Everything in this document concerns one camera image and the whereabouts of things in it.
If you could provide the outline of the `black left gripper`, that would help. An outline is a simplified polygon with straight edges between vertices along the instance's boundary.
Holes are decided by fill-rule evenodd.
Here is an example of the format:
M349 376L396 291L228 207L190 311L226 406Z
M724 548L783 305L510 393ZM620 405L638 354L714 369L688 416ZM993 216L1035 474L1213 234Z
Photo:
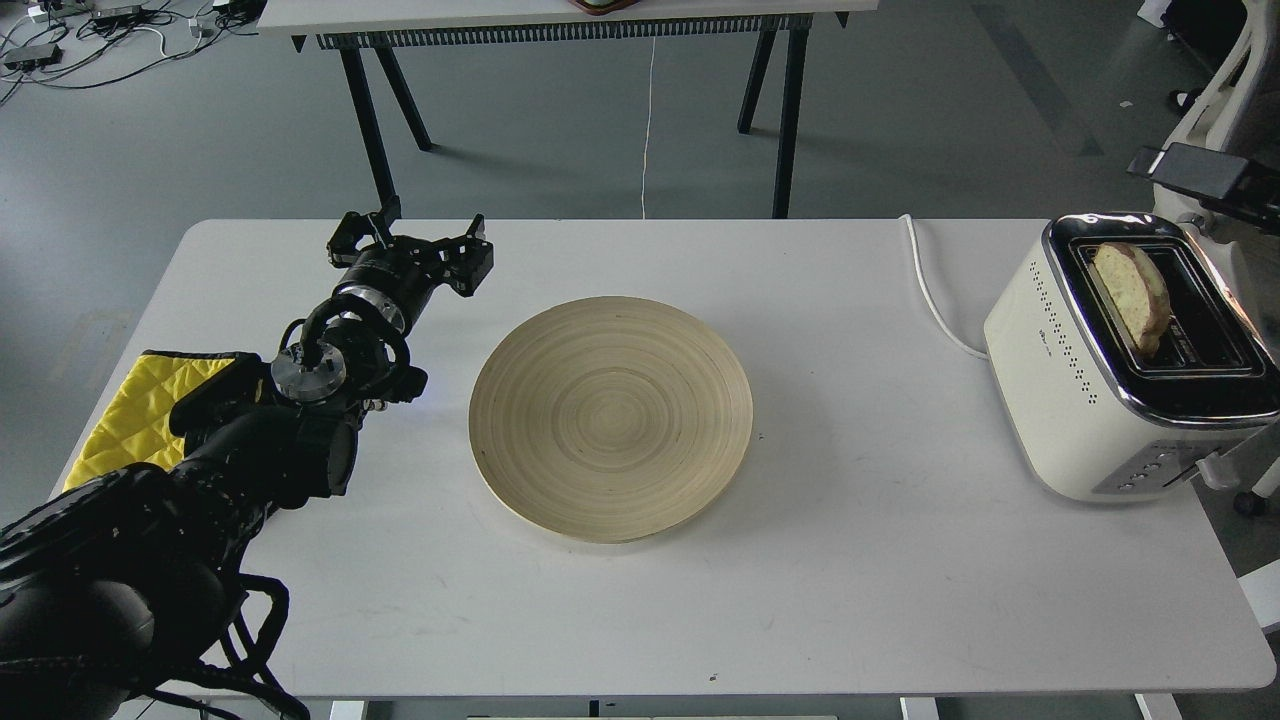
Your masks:
M431 242L393 238L390 227L399 219L399 208L342 217L326 242L326 258L332 266L349 268L333 293L355 295L376 309L388 304L401 316L421 315L439 286L472 297L493 268L486 218L476 214L461 236ZM367 237L372 245L362 250L358 242Z

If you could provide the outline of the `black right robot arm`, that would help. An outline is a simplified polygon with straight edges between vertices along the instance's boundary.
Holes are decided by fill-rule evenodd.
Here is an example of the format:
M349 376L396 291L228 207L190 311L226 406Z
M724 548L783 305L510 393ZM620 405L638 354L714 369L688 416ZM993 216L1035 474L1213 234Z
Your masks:
M1265 232L1279 232L1279 172L1249 158L1170 143L1144 146L1126 173L1201 202L1217 214Z

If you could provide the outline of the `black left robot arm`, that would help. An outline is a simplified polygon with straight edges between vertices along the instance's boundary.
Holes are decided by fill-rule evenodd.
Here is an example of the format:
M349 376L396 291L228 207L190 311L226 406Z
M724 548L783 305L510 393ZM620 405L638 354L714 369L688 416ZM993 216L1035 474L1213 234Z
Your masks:
M236 354L177 402L173 468L124 464L3 529L4 710L110 719L142 696L228 717L164 691L183 682L308 717L269 669L289 592L244 553L274 512L346 493L366 415L425 389L407 338L433 291L468 297L494 263L483 215L426 241L390 231L399 209L342 218L326 252L343 277L274 360Z

